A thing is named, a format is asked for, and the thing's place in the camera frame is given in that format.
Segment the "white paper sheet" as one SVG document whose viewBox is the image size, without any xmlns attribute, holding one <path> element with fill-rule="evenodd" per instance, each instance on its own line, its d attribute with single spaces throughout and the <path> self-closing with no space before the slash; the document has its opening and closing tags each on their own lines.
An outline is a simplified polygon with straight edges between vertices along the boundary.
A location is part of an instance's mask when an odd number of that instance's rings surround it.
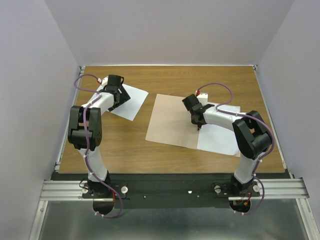
<svg viewBox="0 0 320 240">
<path fill-rule="evenodd" d="M 111 113 L 129 121 L 133 121 L 149 93 L 127 84 L 124 84 L 123 86 L 130 96 L 130 99 L 112 110 Z"/>
<path fill-rule="evenodd" d="M 218 153 L 233 157 L 241 155 L 232 123 L 236 116 L 216 110 L 216 103 L 204 112 L 206 124 L 198 134 L 197 150 Z"/>
</svg>

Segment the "tan paper folder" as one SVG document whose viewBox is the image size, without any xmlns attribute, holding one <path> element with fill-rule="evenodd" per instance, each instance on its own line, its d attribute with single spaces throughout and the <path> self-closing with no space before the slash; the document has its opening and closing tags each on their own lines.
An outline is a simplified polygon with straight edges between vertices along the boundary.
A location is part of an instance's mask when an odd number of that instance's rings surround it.
<svg viewBox="0 0 320 240">
<path fill-rule="evenodd" d="M 197 150 L 199 131 L 191 123 L 183 97 L 157 94 L 145 139 Z"/>
</svg>

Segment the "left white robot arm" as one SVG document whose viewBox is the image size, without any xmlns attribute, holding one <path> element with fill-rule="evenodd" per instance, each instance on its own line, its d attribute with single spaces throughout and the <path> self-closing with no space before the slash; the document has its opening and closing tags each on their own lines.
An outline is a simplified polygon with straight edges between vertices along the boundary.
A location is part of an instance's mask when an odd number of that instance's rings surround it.
<svg viewBox="0 0 320 240">
<path fill-rule="evenodd" d="M 92 90 L 79 87 L 78 81 L 85 76 L 95 78 L 100 88 Z M 93 99 L 81 106 L 71 107 L 67 140 L 82 155 L 88 170 L 87 186 L 83 189 L 87 190 L 88 194 L 101 198 L 114 192 L 100 151 L 103 139 L 102 115 L 112 112 L 131 99 L 123 86 L 124 80 L 120 75 L 110 74 L 101 79 L 87 73 L 80 75 L 73 83 L 76 89 L 93 93 Z"/>
</svg>

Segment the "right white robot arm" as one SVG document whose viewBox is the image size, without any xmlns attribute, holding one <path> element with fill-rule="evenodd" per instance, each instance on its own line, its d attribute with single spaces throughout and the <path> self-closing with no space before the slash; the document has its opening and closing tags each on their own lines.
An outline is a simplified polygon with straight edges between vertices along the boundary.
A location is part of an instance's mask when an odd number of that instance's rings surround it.
<svg viewBox="0 0 320 240">
<path fill-rule="evenodd" d="M 204 125 L 216 125 L 234 133 L 240 162 L 227 183 L 215 183 L 217 195 L 241 196 L 253 192 L 254 176 L 259 162 L 274 147 L 274 134 L 257 111 L 248 113 L 223 110 L 220 105 L 203 105 L 191 94 L 182 100 L 191 115 L 191 123 L 200 130 Z"/>
</svg>

